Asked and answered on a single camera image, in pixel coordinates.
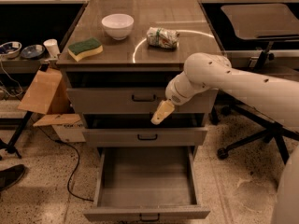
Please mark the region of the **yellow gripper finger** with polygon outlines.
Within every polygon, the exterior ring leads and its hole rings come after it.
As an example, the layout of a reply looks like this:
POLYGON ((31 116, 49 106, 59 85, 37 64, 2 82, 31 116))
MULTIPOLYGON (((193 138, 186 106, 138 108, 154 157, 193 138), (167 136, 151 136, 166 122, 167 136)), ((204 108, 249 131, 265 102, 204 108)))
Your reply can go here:
POLYGON ((164 121, 170 114, 172 114, 175 110, 175 106, 170 100, 162 100, 155 113, 151 118, 151 122, 155 125, 159 125, 162 121, 164 121))

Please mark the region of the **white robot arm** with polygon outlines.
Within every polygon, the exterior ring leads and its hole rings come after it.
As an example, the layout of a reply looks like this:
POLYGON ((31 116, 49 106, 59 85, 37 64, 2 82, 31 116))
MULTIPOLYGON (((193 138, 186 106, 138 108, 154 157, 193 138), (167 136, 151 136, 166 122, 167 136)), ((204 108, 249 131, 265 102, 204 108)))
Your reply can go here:
MULTIPOLYGON (((183 71, 168 83, 165 99, 159 103, 151 122, 160 124, 176 106, 209 89, 222 90, 273 120, 273 137, 278 141, 283 128, 299 132, 298 81, 234 69, 226 57, 202 52, 189 56, 183 71)), ((285 167, 271 224, 299 224, 299 147, 293 152, 285 147, 278 150, 285 155, 285 167)))

